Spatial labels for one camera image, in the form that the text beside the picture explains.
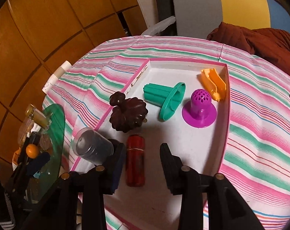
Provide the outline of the dark red plastic cylinder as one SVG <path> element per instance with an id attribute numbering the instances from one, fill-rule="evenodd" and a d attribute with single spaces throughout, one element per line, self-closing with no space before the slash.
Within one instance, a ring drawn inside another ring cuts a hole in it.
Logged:
<path id="1" fill-rule="evenodd" d="M 145 140 L 139 135 L 131 135 L 126 142 L 126 184 L 130 187 L 145 185 L 144 172 Z"/>

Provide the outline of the clear cup with black lid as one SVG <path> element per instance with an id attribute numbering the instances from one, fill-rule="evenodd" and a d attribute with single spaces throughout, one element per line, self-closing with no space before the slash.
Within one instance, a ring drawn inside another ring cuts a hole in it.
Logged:
<path id="1" fill-rule="evenodd" d="M 89 127 L 76 134 L 72 149 L 77 156 L 95 165 L 102 165 L 106 158 L 114 153 L 111 141 Z"/>

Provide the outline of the dark brown flower mould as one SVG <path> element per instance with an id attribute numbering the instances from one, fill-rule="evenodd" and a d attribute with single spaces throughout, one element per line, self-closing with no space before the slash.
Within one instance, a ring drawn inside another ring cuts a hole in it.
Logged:
<path id="1" fill-rule="evenodd" d="M 146 103 L 142 99 L 126 99 L 125 94 L 119 91 L 110 96 L 110 106 L 113 108 L 109 122 L 113 129 L 123 133 L 141 127 L 148 114 Z"/>

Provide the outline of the purple perforated plastic mould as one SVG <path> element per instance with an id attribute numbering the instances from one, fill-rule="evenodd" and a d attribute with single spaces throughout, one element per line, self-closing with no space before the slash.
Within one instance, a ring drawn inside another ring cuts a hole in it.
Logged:
<path id="1" fill-rule="evenodd" d="M 182 108 L 184 121 L 195 128 L 205 128 L 213 124 L 217 110 L 212 104 L 211 95 L 205 89 L 195 90 Z"/>

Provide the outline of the green plastic flanged mould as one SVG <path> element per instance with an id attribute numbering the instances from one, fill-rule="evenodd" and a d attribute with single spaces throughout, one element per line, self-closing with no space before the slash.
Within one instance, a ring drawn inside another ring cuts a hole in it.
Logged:
<path id="1" fill-rule="evenodd" d="M 186 84 L 177 83 L 173 87 L 149 83 L 143 87 L 144 98 L 147 102 L 159 106 L 159 119 L 169 120 L 181 105 L 185 96 Z"/>

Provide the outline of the orange plastic mould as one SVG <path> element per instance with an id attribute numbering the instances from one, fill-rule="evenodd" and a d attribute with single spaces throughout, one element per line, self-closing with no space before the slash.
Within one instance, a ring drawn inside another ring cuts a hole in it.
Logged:
<path id="1" fill-rule="evenodd" d="M 226 98 L 227 85 L 216 69 L 202 69 L 200 82 L 213 100 L 219 102 Z"/>

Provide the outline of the white tray with pink rim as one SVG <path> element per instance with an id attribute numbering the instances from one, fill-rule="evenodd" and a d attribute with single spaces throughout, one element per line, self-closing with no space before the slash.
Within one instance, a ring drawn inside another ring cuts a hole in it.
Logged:
<path id="1" fill-rule="evenodd" d="M 153 83 L 164 86 L 186 84 L 183 102 L 200 89 L 202 69 L 215 69 L 224 82 L 229 82 L 228 68 L 216 61 L 186 58 L 147 59 L 128 82 L 125 94 L 129 98 L 143 99 L 143 87 Z M 177 229 L 181 196 L 174 196 L 167 188 L 160 161 L 160 145 L 167 143 L 173 155 L 199 173 L 213 175 L 218 172 L 229 129 L 230 99 L 214 102 L 217 118 L 206 128 L 195 128 L 182 118 L 182 109 L 167 121 L 159 119 L 160 108 L 147 104 L 147 122 L 133 133 L 145 139 L 145 185 L 129 187 L 122 177 L 114 195 L 104 196 L 109 218 L 116 217 L 122 229 Z"/>

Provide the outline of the small orange ball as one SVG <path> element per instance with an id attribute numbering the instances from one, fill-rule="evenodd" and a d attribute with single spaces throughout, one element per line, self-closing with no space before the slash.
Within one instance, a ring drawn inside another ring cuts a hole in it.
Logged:
<path id="1" fill-rule="evenodd" d="M 39 147 L 36 146 L 35 144 L 29 144 L 26 147 L 26 154 L 31 159 L 37 158 L 39 156 L 39 154 L 40 154 Z"/>

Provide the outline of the pink striped tablecloth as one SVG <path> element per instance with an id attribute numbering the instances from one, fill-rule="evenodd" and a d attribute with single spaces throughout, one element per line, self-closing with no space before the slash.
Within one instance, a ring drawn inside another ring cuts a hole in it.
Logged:
<path id="1" fill-rule="evenodd" d="M 84 126 L 97 126 L 109 96 L 125 88 L 148 59 L 189 58 L 226 64 L 230 131 L 222 173 L 247 200 L 265 229 L 290 219 L 290 76 L 257 54 L 226 44 L 178 36 L 113 39 L 79 59 L 52 87 L 46 108 L 64 108 L 64 165 L 81 160 L 69 150 Z"/>

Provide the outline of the glass jar with gold lid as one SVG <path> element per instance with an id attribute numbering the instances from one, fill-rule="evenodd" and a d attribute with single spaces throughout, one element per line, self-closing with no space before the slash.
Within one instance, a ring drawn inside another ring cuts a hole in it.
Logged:
<path id="1" fill-rule="evenodd" d="M 43 129 L 48 129 L 51 125 L 51 120 L 43 112 L 41 112 L 36 106 L 29 104 L 25 111 L 26 117 L 30 118 L 36 124 Z"/>

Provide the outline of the white rolled tube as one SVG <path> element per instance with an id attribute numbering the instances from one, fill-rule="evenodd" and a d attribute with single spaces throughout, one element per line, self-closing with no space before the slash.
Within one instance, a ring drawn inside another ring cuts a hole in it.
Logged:
<path id="1" fill-rule="evenodd" d="M 47 82 L 42 88 L 42 91 L 47 94 L 57 80 L 72 66 L 72 64 L 66 60 L 61 64 L 56 71 L 48 78 Z"/>

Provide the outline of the rust brown blanket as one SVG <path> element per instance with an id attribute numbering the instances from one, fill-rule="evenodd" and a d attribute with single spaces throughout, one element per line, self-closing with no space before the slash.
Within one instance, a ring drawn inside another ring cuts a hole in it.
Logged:
<path id="1" fill-rule="evenodd" d="M 221 22 L 207 35 L 207 39 L 259 56 L 290 76 L 290 33 L 285 30 L 250 30 Z"/>

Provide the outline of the grey yellow blue headboard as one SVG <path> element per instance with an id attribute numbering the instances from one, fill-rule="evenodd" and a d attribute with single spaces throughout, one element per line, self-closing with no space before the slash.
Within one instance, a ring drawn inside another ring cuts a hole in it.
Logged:
<path id="1" fill-rule="evenodd" d="M 290 33 L 290 15 L 275 0 L 173 0 L 177 34 L 207 38 L 221 22 Z"/>

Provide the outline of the black rolled mat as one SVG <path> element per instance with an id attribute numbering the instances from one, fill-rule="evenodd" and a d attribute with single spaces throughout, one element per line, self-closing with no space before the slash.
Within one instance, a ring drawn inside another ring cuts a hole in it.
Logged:
<path id="1" fill-rule="evenodd" d="M 156 0 L 161 36 L 177 36 L 177 24 L 173 0 Z"/>

